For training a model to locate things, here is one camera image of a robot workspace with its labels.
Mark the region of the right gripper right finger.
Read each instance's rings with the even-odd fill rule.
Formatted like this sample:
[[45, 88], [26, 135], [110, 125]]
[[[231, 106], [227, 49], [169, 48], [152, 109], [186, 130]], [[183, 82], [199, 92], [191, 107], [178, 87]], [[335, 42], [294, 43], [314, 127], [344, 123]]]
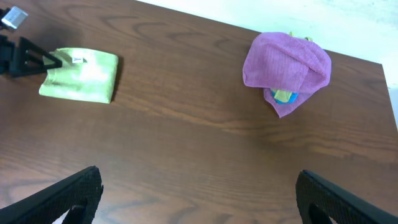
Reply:
[[309, 170], [299, 173], [295, 191], [303, 224], [397, 224], [396, 216]]

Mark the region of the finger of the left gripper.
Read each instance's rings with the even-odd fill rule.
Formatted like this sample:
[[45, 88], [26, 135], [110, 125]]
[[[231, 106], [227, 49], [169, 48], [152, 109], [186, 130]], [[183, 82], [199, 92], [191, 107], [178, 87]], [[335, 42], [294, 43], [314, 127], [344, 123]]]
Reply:
[[47, 70], [60, 68], [62, 61], [41, 49], [28, 39], [21, 37], [19, 44], [12, 50], [9, 61], [11, 77], [25, 77], [45, 73]]

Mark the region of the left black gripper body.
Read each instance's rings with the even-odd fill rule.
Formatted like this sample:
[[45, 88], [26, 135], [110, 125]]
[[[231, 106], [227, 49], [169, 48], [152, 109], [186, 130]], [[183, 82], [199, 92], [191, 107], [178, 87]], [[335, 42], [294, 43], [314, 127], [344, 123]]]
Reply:
[[5, 35], [1, 35], [1, 74], [13, 74], [11, 63], [14, 59], [15, 43], [8, 40]]

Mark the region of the yellow-green cloth in pile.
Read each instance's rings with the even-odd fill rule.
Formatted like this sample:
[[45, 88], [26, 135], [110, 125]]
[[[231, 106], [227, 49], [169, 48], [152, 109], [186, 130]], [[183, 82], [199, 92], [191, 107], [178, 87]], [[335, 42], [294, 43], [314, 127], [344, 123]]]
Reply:
[[271, 89], [273, 98], [282, 103], [288, 103], [294, 98], [295, 93], [285, 90]]

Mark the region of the purple microfiber cloth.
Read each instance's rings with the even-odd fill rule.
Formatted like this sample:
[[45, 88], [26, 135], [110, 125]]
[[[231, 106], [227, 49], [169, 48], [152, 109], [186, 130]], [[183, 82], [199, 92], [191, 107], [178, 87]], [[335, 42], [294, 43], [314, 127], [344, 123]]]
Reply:
[[[259, 34], [243, 64], [243, 83], [263, 90], [264, 99], [279, 117], [286, 116], [326, 87], [331, 78], [331, 58], [316, 43], [282, 32]], [[297, 93], [291, 104], [278, 104], [271, 89]]]

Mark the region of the green microfiber cloth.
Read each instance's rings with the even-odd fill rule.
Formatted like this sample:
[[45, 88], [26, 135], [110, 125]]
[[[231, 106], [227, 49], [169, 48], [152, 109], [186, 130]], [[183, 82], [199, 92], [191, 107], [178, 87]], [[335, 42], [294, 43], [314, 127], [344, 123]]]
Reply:
[[62, 62], [47, 70], [39, 94], [95, 103], [111, 102], [119, 58], [115, 54], [84, 48], [59, 48], [50, 53]]

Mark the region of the blue cloth under pile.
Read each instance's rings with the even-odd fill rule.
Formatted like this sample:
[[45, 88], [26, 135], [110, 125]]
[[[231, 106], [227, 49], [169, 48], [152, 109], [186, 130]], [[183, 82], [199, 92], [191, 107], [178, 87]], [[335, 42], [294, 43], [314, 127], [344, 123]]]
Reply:
[[271, 93], [273, 99], [278, 104], [291, 104], [297, 99], [298, 96], [297, 93], [283, 91], [283, 90], [271, 91]]

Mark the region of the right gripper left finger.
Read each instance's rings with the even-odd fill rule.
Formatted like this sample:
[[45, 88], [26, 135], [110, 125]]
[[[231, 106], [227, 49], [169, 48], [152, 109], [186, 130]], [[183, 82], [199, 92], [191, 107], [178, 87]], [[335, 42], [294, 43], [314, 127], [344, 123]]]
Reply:
[[90, 166], [46, 189], [1, 209], [1, 223], [91, 224], [103, 193], [100, 171]]

